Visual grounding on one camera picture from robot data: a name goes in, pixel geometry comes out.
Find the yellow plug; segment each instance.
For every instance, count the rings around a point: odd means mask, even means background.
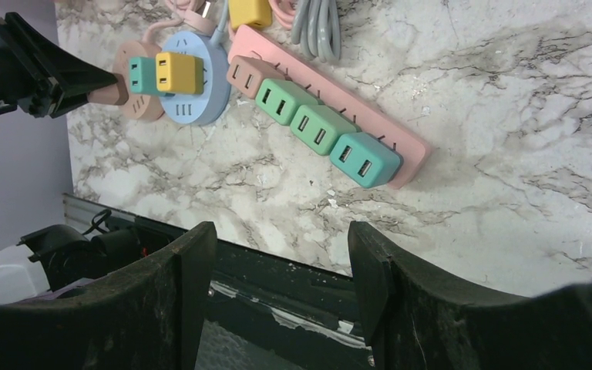
[[[203,60],[177,52],[155,56],[157,89],[162,93],[199,95],[203,93]]]
[[[240,25],[263,29],[271,25],[272,14],[268,0],[230,0],[230,27],[237,31]]]

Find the marble countertop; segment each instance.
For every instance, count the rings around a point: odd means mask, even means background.
[[[314,64],[436,148],[410,184],[359,188],[233,89],[211,126],[70,113],[76,195],[181,227],[213,220],[222,239],[346,274],[348,223],[366,220],[491,288],[592,281],[592,1],[338,7],[344,59]],[[57,16],[60,45],[109,69],[168,12],[68,0]]]

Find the pink cable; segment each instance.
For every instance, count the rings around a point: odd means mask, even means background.
[[[286,29],[291,29],[291,24],[294,23],[294,16],[296,15],[296,1],[269,0],[269,5],[274,11],[277,22]]]
[[[143,42],[151,42],[153,34],[158,30],[175,27],[183,24],[183,22],[208,36],[212,35],[214,29],[217,27],[214,22],[197,13],[205,5],[205,0],[164,0],[164,5],[171,9],[174,14],[178,15],[179,18],[153,23],[144,32],[144,36],[142,37]]]

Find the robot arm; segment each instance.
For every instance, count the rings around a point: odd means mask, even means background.
[[[50,42],[19,14],[0,18],[0,114],[18,106],[34,117],[56,118],[118,81]]]

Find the teal plug adapter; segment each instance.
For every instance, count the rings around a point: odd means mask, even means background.
[[[128,60],[130,92],[135,94],[165,96],[156,86],[155,58],[135,56]]]
[[[403,162],[397,152],[367,133],[341,135],[330,152],[330,161],[367,189],[388,183]]]
[[[319,156],[330,154],[339,137],[357,127],[328,106],[301,106],[291,121],[291,132]]]
[[[255,96],[255,102],[282,126],[291,124],[300,106],[316,106],[317,98],[292,81],[265,79]]]

